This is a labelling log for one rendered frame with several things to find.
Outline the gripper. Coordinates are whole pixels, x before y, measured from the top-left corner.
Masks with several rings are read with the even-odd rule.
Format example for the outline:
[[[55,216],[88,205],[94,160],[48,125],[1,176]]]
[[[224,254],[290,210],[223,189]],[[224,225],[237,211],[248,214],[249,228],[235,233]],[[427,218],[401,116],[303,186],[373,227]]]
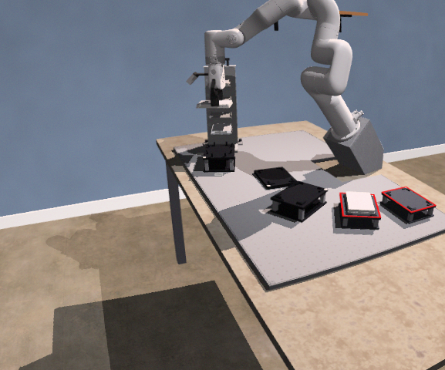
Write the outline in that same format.
[[[211,90],[211,106],[219,106],[219,100],[224,100],[223,97],[223,88],[225,87],[224,64],[225,63],[206,64],[206,66],[208,66],[209,89]]]

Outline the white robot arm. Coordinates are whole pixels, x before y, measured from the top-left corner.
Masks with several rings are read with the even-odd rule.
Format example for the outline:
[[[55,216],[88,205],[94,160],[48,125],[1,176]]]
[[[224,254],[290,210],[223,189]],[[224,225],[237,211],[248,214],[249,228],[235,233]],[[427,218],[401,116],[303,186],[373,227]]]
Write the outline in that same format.
[[[364,113],[357,110],[351,113],[341,97],[349,78],[352,50],[346,41],[337,39],[340,15],[334,0],[269,0],[235,29],[206,31],[206,64],[225,63],[223,47],[243,45],[286,15],[317,20],[311,57],[314,62],[330,67],[311,66],[304,69],[301,83],[331,125],[332,136],[336,140],[354,137],[360,128],[359,117]]]

